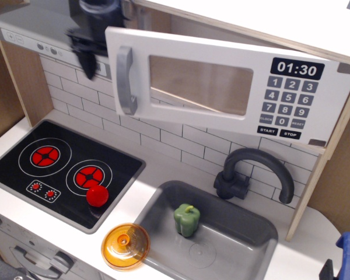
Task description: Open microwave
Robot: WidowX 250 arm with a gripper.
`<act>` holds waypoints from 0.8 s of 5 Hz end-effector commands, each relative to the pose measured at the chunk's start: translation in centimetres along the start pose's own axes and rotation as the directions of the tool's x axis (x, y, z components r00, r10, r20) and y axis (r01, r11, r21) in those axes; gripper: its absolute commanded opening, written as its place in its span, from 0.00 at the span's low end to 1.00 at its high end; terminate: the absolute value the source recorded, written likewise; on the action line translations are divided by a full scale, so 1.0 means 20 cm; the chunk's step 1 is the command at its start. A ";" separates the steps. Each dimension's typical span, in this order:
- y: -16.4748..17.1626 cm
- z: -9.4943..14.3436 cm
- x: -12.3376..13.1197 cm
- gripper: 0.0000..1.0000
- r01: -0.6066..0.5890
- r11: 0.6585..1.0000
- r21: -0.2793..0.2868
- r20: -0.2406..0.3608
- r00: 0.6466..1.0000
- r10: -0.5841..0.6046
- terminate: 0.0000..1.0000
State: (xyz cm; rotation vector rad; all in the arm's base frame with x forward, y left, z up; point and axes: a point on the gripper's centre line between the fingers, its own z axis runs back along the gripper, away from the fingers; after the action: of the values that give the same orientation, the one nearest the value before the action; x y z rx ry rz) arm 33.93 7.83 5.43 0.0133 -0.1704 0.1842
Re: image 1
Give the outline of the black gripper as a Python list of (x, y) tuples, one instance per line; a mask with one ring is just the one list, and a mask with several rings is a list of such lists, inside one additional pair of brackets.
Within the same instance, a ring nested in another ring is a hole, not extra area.
[(95, 77), (95, 55), (107, 56), (105, 30), (109, 26), (124, 27), (125, 17), (121, 7), (81, 7), (86, 18), (83, 27), (68, 29), (72, 52), (89, 80)]

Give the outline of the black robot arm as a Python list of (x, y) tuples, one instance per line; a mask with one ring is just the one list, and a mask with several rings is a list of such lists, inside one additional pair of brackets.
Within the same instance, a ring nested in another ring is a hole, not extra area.
[(71, 39), (71, 49), (88, 79), (93, 79), (96, 69), (96, 56), (107, 56), (105, 30), (109, 26), (124, 27), (120, 1), (79, 1), (86, 15), (87, 26), (69, 29), (66, 35)]

